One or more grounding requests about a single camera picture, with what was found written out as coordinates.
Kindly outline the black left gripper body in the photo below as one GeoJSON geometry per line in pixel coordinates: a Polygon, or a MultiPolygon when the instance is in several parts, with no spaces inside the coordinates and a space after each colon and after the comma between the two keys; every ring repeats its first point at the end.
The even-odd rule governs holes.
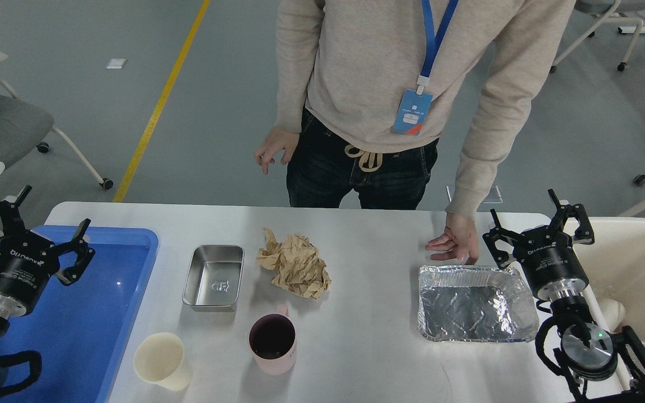
{"type": "Polygon", "coordinates": [[[10,315],[30,314],[54,273],[43,252],[54,243],[38,234],[0,238],[0,304],[10,315]]]}

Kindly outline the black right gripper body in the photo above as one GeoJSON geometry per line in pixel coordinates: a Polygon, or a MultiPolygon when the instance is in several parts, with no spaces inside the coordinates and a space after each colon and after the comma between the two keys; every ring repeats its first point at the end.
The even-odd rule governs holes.
{"type": "Polygon", "coordinates": [[[549,235],[544,227],[522,232],[513,246],[513,256],[538,300],[555,300],[558,297],[553,295],[561,290],[578,295],[589,285],[572,248],[572,238],[565,232],[549,235]]]}

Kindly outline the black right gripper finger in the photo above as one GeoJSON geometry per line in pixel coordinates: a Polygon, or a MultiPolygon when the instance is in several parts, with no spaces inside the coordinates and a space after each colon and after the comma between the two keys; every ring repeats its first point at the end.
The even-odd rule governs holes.
{"type": "Polygon", "coordinates": [[[571,244],[593,244],[595,241],[593,227],[583,204],[569,204],[568,201],[560,201],[553,189],[548,189],[548,194],[555,205],[556,212],[547,226],[546,235],[553,237],[558,233],[563,233],[567,220],[573,218],[578,222],[578,227],[573,233],[571,244]]]}
{"type": "Polygon", "coordinates": [[[495,264],[500,269],[508,268],[512,262],[519,262],[522,267],[527,264],[525,257],[525,248],[527,247],[527,235],[513,232],[502,227],[498,214],[495,209],[491,209],[492,227],[489,232],[482,235],[482,240],[487,246],[495,264]],[[497,242],[502,241],[513,247],[512,255],[509,252],[500,250],[497,242]]]}

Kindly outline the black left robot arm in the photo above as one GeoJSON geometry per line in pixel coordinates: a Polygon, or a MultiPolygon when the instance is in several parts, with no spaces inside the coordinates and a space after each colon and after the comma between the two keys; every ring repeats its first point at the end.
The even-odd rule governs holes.
{"type": "MultiPolygon", "coordinates": [[[[30,314],[51,277],[69,286],[79,281],[95,255],[85,240],[90,220],[80,222],[71,240],[55,244],[27,229],[20,206],[31,191],[25,186],[15,201],[0,200],[0,338],[10,319],[30,314]]],[[[33,385],[43,370],[36,350],[0,355],[0,398],[33,385]]]]}

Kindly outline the person's left hand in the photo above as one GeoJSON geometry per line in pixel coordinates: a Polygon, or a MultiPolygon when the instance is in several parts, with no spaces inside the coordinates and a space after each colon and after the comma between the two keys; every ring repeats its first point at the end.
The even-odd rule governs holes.
{"type": "Polygon", "coordinates": [[[457,260],[474,265],[479,258],[479,240],[475,222],[456,213],[446,213],[442,235],[428,241],[425,250],[432,251],[432,260],[457,260]]]}

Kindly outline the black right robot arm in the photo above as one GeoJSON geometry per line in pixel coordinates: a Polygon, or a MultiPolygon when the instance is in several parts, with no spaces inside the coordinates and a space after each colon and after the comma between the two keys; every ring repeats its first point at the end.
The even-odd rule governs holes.
{"type": "Polygon", "coordinates": [[[565,378],[576,402],[589,402],[588,383],[611,378],[622,360],[630,371],[629,388],[595,401],[645,402],[642,339],[631,326],[620,332],[604,329],[583,296],[590,281],[573,247],[595,241],[588,214],[582,204],[560,201],[553,190],[548,194],[556,208],[548,224],[517,233],[504,228],[492,209],[493,224],[482,237],[499,268],[521,265],[536,308],[549,304],[549,317],[535,336],[536,354],[548,370],[565,378]]]}

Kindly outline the person's right hand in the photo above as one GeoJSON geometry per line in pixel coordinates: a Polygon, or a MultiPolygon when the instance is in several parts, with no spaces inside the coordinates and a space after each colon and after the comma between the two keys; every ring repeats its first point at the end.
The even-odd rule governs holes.
{"type": "Polygon", "coordinates": [[[300,134],[286,131],[274,126],[264,138],[261,146],[254,152],[254,161],[260,166],[264,175],[269,174],[269,166],[275,164],[275,156],[282,152],[280,163],[284,166],[292,160],[292,156],[300,140],[300,134]]]}

